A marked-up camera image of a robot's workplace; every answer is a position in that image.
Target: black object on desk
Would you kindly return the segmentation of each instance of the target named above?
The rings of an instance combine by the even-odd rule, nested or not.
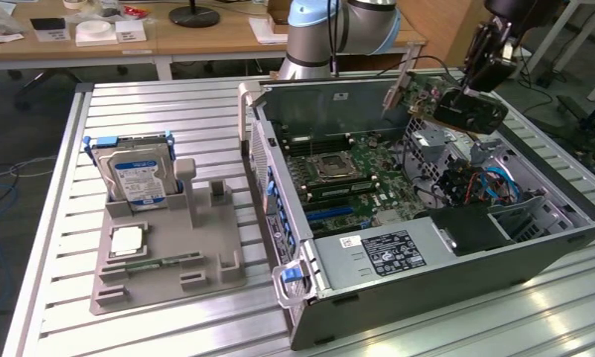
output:
[[[208,28],[220,22],[220,14],[196,6],[196,1],[190,0],[190,6],[178,7],[170,12],[170,21],[186,28]]]

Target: aluminum extrusion table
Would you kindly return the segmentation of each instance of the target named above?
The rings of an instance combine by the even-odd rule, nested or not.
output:
[[[5,356],[595,356],[595,242],[522,286],[315,349],[288,349],[238,149],[236,87],[259,79],[101,84],[75,95]],[[591,173],[514,109],[506,124],[595,203]],[[105,187],[81,137],[166,129],[175,133],[178,155],[195,157],[195,184],[224,177],[234,188],[248,283],[93,316]]]

